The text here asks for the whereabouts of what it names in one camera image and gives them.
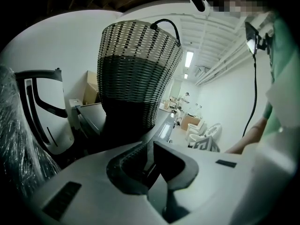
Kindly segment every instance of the white ceiling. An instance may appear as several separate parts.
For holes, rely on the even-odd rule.
[[[174,77],[197,82],[200,71],[208,71],[229,52],[237,40],[245,36],[244,22],[252,21],[254,17],[240,16],[239,13],[215,12],[206,3],[204,12],[199,12],[193,3],[151,4],[151,6],[136,8],[119,18],[122,20],[139,19],[153,23],[159,19],[172,20],[180,34],[180,40],[186,51],[194,52],[190,68],[186,68],[185,56],[178,65]],[[173,26],[162,22],[159,27],[175,36]]]

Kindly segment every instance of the black slot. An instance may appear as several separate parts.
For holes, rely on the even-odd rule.
[[[220,164],[220,165],[227,166],[227,167],[232,167],[232,168],[235,168],[235,166],[236,166],[236,163],[229,162],[229,161],[224,161],[224,160],[218,160],[216,163]]]
[[[51,136],[51,138],[52,138],[52,140],[53,140],[55,146],[58,147],[58,145],[56,144],[54,138],[52,137],[52,134],[51,134],[51,132],[50,132],[50,130],[49,130],[49,127],[47,127],[47,130],[48,130],[48,132],[49,132],[49,134],[50,134],[50,136]]]
[[[81,184],[68,182],[55,197],[43,208],[43,212],[59,221],[71,204]]]

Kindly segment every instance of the cardboard box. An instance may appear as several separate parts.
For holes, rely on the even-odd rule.
[[[169,104],[170,104],[170,101],[165,101],[164,102],[164,109],[168,109],[169,108]]]
[[[182,122],[181,122],[181,129],[187,131],[189,123],[194,124],[194,125],[197,126],[199,122],[200,122],[199,118],[193,118],[189,115],[186,115],[184,117],[184,119],[182,120]]]
[[[100,103],[97,73],[87,71],[87,83],[83,95],[83,105],[89,105],[94,103]]]

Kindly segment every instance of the white chair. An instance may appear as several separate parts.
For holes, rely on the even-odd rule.
[[[187,142],[188,142],[188,144],[195,143],[195,142],[199,141],[202,138],[205,138],[205,137],[204,136],[198,136],[196,134],[190,134],[188,139],[187,139]]]
[[[213,140],[216,141],[220,137],[221,131],[222,131],[221,124],[216,123],[213,126],[211,126],[209,129],[207,129],[204,136],[198,136],[196,134],[190,134],[187,138],[187,142],[188,143],[197,142],[200,139],[208,137],[208,136],[212,136]]]
[[[201,119],[197,126],[189,123],[187,125],[186,140],[191,134],[201,135],[202,133],[204,133],[205,129],[206,126],[204,125],[204,119]]]

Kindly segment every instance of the black cable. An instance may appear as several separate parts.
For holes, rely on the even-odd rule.
[[[254,98],[254,105],[253,105],[253,109],[252,109],[252,112],[251,112],[251,115],[250,115],[250,118],[247,122],[247,125],[245,127],[245,130],[244,130],[244,133],[243,133],[243,136],[245,136],[245,133],[246,133],[246,130],[247,130],[247,127],[249,125],[249,122],[251,121],[252,117],[253,117],[253,114],[255,112],[255,108],[256,108],[256,102],[257,102],[257,84],[256,84],[256,58],[255,58],[255,55],[253,55],[253,59],[254,59],[254,90],[255,90],[255,98]]]
[[[173,23],[171,20],[163,18],[163,19],[160,19],[160,20],[154,22],[150,27],[152,29],[156,30],[158,28],[158,24],[161,23],[161,22],[168,22],[168,23],[172,24],[172,26],[174,27],[174,30],[175,30],[175,34],[176,34],[176,38],[178,40],[178,44],[180,46],[179,32],[177,30],[177,27],[176,27],[175,23]]]

